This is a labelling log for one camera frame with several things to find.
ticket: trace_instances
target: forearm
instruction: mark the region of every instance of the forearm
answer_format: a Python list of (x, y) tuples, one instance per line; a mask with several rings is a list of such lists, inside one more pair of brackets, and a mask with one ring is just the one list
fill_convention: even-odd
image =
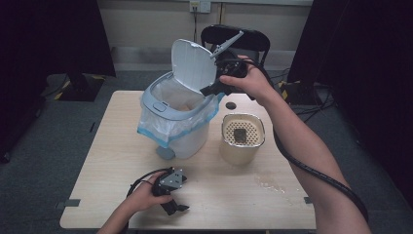
[[(289, 155), (348, 185), (325, 143), (298, 118), (276, 91), (266, 95), (265, 99), (260, 100), (260, 102), (266, 108), (274, 130)], [(313, 184), (313, 181), (309, 181), (309, 179), (318, 182), (316, 178), (307, 176), (306, 173), (302, 173), (294, 166), (293, 170), (310, 196), (313, 195), (311, 194), (313, 190), (317, 190), (314, 185), (324, 185), (322, 182)]]
[(120, 233), (134, 212), (130, 211), (127, 205), (121, 204), (103, 224), (98, 234)]

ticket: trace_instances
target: chair backrest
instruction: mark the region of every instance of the chair backrest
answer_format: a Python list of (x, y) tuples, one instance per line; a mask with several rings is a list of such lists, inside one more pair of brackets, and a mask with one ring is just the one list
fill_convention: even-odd
[[(266, 35), (257, 30), (223, 24), (210, 25), (204, 28), (201, 33), (202, 46), (206, 48), (206, 43), (208, 43), (212, 45), (211, 50), (213, 51), (216, 45), (221, 45), (228, 39), (231, 39), (237, 35), (240, 30), (244, 35), (232, 44), (230, 48), (236, 49), (235, 52), (238, 54), (245, 54), (251, 59), (254, 59), (255, 62), (259, 62), (261, 66), (264, 66), (265, 58), (268, 55), (271, 43)], [(262, 53), (261, 60), (259, 60), (259, 53)]]

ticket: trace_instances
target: gray carpet floor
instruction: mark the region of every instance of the gray carpet floor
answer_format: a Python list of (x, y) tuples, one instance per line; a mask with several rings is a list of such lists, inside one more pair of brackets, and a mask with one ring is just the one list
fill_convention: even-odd
[[(113, 92), (144, 90), (164, 73), (119, 71), (116, 78), (106, 79), (94, 102), (58, 101), (49, 96), (39, 118), (11, 150), (11, 162), (0, 165), (0, 233), (95, 233), (62, 229), (62, 210), (56, 204), (70, 196)], [(273, 77), (282, 74), (269, 73)], [(45, 94), (57, 88), (63, 79), (64, 75), (50, 76)], [(320, 90), (321, 98), (326, 97), (325, 92)], [(297, 113), (308, 108), (294, 106)], [(357, 144), (351, 123), (339, 109), (324, 109), (307, 124), (326, 142), (353, 190), (364, 201), (373, 233), (413, 233), (411, 209), (382, 167)], [(271, 233), (304, 234), (307, 230)]]

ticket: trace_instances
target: white wall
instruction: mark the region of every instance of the white wall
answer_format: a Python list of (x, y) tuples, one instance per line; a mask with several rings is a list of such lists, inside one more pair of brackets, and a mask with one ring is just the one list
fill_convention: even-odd
[[(170, 48), (176, 39), (193, 40), (194, 16), (182, 1), (99, 1), (111, 47)], [(204, 27), (222, 22), (256, 29), (271, 40), (271, 50), (295, 51), (310, 6), (211, 3), (198, 14), (198, 42)]]

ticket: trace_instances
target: wrist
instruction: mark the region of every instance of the wrist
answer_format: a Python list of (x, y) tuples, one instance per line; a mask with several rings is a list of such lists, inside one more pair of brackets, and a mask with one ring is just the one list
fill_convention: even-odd
[(139, 212), (139, 209), (135, 208), (133, 204), (130, 204), (128, 202), (128, 199), (123, 201), (118, 209), (129, 218), (131, 218), (135, 213)]

